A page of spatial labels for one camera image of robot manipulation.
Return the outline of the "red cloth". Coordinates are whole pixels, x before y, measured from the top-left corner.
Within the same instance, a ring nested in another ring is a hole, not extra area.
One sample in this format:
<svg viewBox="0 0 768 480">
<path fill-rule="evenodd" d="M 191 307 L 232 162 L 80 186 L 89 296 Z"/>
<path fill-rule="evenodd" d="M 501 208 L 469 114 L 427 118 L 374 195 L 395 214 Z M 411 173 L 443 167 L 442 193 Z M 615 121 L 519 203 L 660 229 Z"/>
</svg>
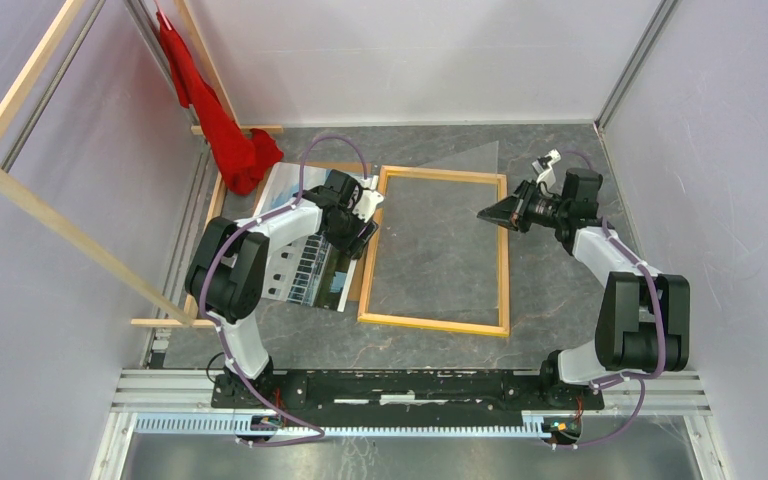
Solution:
<svg viewBox="0 0 768 480">
<path fill-rule="evenodd" d="M 243 133 L 201 76 L 168 17 L 161 10 L 156 11 L 156 17 L 159 43 L 169 64 L 179 104 L 195 109 L 226 188 L 237 195 L 252 193 L 267 170 L 283 159 L 284 153 L 263 129 L 252 129 L 248 135 Z"/>
</svg>

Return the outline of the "aluminium rail base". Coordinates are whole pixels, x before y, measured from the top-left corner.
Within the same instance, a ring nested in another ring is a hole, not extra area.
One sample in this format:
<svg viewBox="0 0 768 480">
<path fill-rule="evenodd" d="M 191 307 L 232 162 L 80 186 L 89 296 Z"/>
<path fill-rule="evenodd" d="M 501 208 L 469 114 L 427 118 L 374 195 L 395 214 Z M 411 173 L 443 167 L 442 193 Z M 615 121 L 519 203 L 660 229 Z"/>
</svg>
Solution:
<svg viewBox="0 0 768 480">
<path fill-rule="evenodd" d="M 277 371 L 266 406 L 217 371 L 126 370 L 91 470 L 131 478 L 726 479 L 696 373 L 599 393 L 533 371 Z"/>
</svg>

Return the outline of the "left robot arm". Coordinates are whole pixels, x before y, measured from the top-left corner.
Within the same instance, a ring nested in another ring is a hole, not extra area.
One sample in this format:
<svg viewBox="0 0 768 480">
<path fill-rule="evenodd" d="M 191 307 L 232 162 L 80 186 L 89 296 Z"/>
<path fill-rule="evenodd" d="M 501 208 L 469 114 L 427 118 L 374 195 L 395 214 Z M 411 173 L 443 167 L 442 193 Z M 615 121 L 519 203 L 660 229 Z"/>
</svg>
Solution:
<svg viewBox="0 0 768 480">
<path fill-rule="evenodd" d="M 210 220 L 189 265 L 185 290 L 201 315 L 215 327 L 227 368 L 238 377 L 235 392 L 250 407 L 266 405 L 274 394 L 264 374 L 270 357 L 255 311 L 267 279 L 270 258 L 281 248 L 318 235 L 356 261 L 378 229 L 373 216 L 384 197 L 374 177 L 358 179 L 339 170 L 323 184 L 299 189 L 281 206 L 259 216 Z"/>
</svg>

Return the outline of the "yellow picture frame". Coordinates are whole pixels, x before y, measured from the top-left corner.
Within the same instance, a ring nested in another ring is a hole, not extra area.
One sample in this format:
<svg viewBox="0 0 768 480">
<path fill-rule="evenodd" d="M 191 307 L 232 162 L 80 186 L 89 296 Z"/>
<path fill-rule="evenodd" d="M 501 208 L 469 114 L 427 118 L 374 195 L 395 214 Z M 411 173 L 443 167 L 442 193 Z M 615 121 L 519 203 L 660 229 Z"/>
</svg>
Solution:
<svg viewBox="0 0 768 480">
<path fill-rule="evenodd" d="M 504 174 L 389 165 L 384 165 L 379 170 L 378 192 L 384 194 L 387 190 L 389 180 L 397 177 L 455 183 L 486 184 L 495 187 L 496 198 L 498 200 L 504 199 L 507 195 L 507 177 Z M 380 235 L 375 234 L 374 238 L 370 240 L 365 254 L 357 316 L 357 319 L 360 322 L 493 337 L 508 337 L 510 335 L 510 266 L 509 240 L 506 230 L 500 227 L 496 229 L 498 318 L 495 325 L 481 325 L 449 320 L 372 313 L 370 311 L 370 299 L 379 239 Z"/>
</svg>

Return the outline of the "clear plastic sheet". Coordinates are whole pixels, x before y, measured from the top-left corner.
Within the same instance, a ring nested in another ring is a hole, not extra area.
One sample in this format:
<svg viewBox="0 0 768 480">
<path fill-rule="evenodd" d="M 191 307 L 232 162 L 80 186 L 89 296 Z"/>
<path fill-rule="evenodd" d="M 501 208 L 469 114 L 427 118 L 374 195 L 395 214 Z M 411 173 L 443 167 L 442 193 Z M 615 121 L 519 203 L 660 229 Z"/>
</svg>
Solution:
<svg viewBox="0 0 768 480">
<path fill-rule="evenodd" d="M 497 230 L 477 217 L 496 199 L 492 184 L 390 176 L 370 312 L 497 324 Z"/>
</svg>

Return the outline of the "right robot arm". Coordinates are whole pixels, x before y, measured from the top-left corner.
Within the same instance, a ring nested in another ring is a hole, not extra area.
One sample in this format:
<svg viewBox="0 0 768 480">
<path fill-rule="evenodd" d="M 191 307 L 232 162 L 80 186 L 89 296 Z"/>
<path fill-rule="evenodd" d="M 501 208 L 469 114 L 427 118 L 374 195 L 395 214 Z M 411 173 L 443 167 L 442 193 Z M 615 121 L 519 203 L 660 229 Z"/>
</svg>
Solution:
<svg viewBox="0 0 768 480">
<path fill-rule="evenodd" d="M 686 368 L 690 356 L 690 284 L 649 265 L 623 243 L 598 213 L 602 175 L 566 172 L 560 193 L 524 181 L 513 194 L 479 211 L 478 218 L 526 233 L 534 225 L 585 265 L 603 287 L 594 337 L 551 353 L 541 364 L 537 392 L 551 408 L 572 401 L 578 387 L 599 392 L 622 382 L 656 379 Z"/>
</svg>

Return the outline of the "brown cardboard backing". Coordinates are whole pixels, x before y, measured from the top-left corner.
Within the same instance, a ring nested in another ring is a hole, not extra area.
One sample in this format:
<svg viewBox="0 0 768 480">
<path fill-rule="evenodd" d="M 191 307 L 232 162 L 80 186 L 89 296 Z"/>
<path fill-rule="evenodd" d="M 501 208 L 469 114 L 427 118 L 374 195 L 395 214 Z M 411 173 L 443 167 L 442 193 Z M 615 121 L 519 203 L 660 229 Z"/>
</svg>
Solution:
<svg viewBox="0 0 768 480">
<path fill-rule="evenodd" d="M 316 182 L 323 183 L 328 170 L 345 172 L 358 180 L 364 178 L 363 166 L 358 163 L 310 162 L 305 166 L 304 185 L 310 189 Z M 298 164 L 279 162 L 267 170 L 266 176 L 258 185 L 255 196 L 254 216 L 273 210 L 287 203 L 298 190 Z M 348 273 L 349 287 L 343 298 L 357 302 L 360 298 L 365 255 L 362 255 Z"/>
</svg>

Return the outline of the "wooden rack frame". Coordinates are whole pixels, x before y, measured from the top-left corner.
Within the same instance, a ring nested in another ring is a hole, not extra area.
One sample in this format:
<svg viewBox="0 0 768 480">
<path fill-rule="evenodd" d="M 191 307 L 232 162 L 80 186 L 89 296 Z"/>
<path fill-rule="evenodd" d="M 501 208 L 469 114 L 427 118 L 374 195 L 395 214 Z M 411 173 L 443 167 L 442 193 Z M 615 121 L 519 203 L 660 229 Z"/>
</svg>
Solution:
<svg viewBox="0 0 768 480">
<path fill-rule="evenodd" d="M 38 82 L 40 75 L 49 64 L 52 55 L 62 43 L 65 34 L 70 30 L 78 14 L 85 8 L 86 1 L 64 1 L 50 25 L 42 34 L 37 45 L 34 47 L 29 57 L 25 61 L 21 70 L 12 81 L 2 100 L 0 101 L 0 143 L 7 132 L 11 123 L 13 123 L 17 113 L 26 103 L 29 93 Z M 171 79 L 171 73 L 166 68 L 163 60 L 161 47 L 158 41 L 159 27 L 155 28 L 153 21 L 149 18 L 147 7 L 144 1 L 123 1 L 127 11 L 136 24 L 144 42 L 148 46 L 161 72 L 165 75 L 170 89 L 175 93 L 175 87 Z M 185 33 L 190 42 L 195 47 L 198 59 L 207 73 L 208 80 L 217 91 L 219 100 L 225 111 L 235 121 L 239 120 L 239 115 L 228 98 L 225 86 L 217 72 L 209 49 L 202 38 L 202 30 L 196 22 L 191 8 L 192 1 L 173 1 L 177 10 L 177 15 L 182 21 Z M 58 212 L 50 204 L 42 200 L 38 195 L 29 190 L 25 185 L 10 175 L 10 169 L 15 163 L 15 159 L 24 148 L 24 145 L 30 134 L 35 129 L 39 118 L 48 106 L 51 97 L 56 92 L 62 78 L 68 71 L 74 57 L 80 50 L 86 36 L 91 30 L 96 18 L 106 1 L 95 1 L 92 8 L 88 10 L 88 17 L 81 27 L 77 37 L 70 44 L 66 56 L 60 62 L 55 75 L 49 81 L 42 96 L 35 104 L 30 116 L 23 123 L 15 141 L 13 141 L 8 155 L 0 164 L 0 194 L 13 203 L 16 207 L 29 214 L 43 226 L 47 227 L 54 234 L 60 236 L 69 244 L 77 248 L 97 265 L 103 267 L 115 278 L 122 281 L 128 287 L 133 289 L 141 297 L 156 306 L 161 313 L 166 314 L 166 319 L 134 318 L 131 325 L 138 327 L 152 328 L 206 328 L 210 325 L 208 320 L 196 320 L 195 301 L 187 297 L 185 307 L 182 308 L 176 302 L 166 298 L 164 294 L 151 286 L 148 281 L 141 278 L 136 272 L 125 265 L 120 259 L 107 251 L 90 235 L 82 231 L 78 226 L 71 222 L 66 216 Z"/>
</svg>

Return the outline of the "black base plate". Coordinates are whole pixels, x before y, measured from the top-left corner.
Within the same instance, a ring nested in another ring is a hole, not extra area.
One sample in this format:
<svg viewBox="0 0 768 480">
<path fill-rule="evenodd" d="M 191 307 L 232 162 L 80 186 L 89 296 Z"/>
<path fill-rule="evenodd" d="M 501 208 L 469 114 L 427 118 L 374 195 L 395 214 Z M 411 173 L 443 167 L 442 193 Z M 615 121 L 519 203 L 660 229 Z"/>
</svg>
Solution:
<svg viewBox="0 0 768 480">
<path fill-rule="evenodd" d="M 255 409 L 265 400 L 319 427 L 501 427 L 524 412 L 600 411 L 605 401 L 585 386 L 513 369 L 275 370 L 247 389 L 224 370 L 211 405 Z"/>
</svg>

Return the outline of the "building photo print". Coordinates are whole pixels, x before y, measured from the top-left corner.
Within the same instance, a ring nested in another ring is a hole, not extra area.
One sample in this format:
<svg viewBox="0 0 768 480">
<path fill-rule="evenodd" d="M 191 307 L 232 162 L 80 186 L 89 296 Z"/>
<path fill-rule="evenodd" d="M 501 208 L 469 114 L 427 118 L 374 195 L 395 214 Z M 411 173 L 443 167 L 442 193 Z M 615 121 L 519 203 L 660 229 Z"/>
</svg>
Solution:
<svg viewBox="0 0 768 480">
<path fill-rule="evenodd" d="M 266 213 L 293 200 L 298 176 L 297 165 L 276 164 L 258 194 L 255 212 Z M 270 256 L 262 297 L 342 312 L 356 265 L 318 234 L 298 238 Z"/>
</svg>

